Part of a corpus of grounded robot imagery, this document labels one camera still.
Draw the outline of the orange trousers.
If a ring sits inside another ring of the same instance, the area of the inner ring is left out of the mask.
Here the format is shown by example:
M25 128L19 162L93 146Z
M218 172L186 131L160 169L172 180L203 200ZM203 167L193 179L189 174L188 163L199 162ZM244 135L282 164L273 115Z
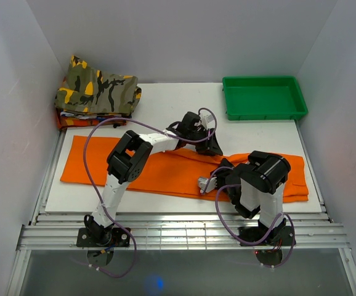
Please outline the orange trousers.
M107 182L107 157L118 143L118 138L93 137L86 144L85 136L75 136L60 181L73 184ZM216 191L201 195L197 185L200 176L209 176L222 161L221 156L204 156L181 148L160 152L149 157L140 176L132 182L130 191L147 192L192 199L214 200ZM291 165L283 191L283 201L306 202L309 190L305 181L304 159L286 155Z

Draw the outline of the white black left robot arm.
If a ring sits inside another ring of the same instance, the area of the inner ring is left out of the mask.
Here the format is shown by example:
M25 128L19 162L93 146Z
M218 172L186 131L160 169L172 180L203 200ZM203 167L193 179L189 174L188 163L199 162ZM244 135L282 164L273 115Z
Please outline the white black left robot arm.
M138 134L129 130L123 134L107 157L107 182L102 192L98 190L87 164L87 147L94 129L84 145L84 167L99 198L96 209L84 217L84 225L91 240L101 247L112 241L112 228L117 225L115 216L118 205L128 185L140 176L151 155L174 151L187 144L195 146L200 155L222 155L216 139L217 119L207 108L200 108L197 113L187 112L181 121L171 123L164 130L137 120L130 121L153 132Z

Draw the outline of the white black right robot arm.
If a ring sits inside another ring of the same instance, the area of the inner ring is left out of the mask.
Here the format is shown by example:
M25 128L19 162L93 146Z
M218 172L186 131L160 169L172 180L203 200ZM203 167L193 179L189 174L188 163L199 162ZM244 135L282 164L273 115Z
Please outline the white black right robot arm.
M223 159L206 181L198 186L202 193L215 189L222 192L243 218L260 214L256 227L241 227L235 234L223 220L216 202L217 214L228 233L241 245L292 245L296 243L294 226L287 225L283 213L283 191L291 165L279 155L253 151L248 161L233 165Z

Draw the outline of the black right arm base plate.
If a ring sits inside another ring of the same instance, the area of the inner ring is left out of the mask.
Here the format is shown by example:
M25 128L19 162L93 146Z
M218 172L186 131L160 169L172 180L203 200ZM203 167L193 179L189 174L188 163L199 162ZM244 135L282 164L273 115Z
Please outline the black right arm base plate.
M243 241L256 242L265 236L266 231L267 229L261 229L260 227L243 226L238 228L238 237ZM293 228L291 226L283 226L280 229L274 228L259 245L271 245L277 247L296 245L296 239L293 236Z

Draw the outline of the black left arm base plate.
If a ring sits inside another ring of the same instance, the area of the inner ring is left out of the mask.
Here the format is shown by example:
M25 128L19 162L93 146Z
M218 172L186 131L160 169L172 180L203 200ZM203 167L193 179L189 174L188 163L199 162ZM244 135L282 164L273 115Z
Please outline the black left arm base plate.
M77 235L77 247L128 247L130 245L130 237L127 232L121 228L109 228L101 238L91 234L86 228L80 228Z

